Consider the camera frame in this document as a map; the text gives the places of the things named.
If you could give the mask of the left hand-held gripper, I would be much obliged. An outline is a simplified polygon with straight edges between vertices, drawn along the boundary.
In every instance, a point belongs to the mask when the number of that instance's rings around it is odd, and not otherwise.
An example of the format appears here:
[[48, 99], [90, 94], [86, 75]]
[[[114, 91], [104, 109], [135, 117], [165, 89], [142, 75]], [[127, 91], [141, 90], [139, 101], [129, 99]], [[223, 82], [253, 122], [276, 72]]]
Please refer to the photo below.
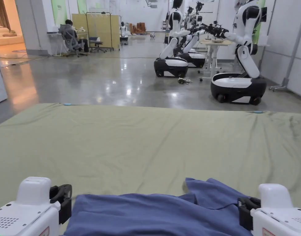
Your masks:
[[53, 186], [45, 177], [28, 177], [17, 197], [0, 207], [0, 236], [59, 236], [71, 217], [72, 185]]

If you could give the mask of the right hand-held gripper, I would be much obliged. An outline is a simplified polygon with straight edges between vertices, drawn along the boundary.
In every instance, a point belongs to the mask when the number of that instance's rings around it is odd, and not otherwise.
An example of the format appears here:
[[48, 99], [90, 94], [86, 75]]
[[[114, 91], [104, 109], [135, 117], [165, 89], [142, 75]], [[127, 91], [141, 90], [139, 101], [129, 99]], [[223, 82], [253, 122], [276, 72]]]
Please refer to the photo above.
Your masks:
[[301, 208], [280, 184], [259, 185], [260, 199], [238, 198], [239, 223], [253, 236], [301, 236]]

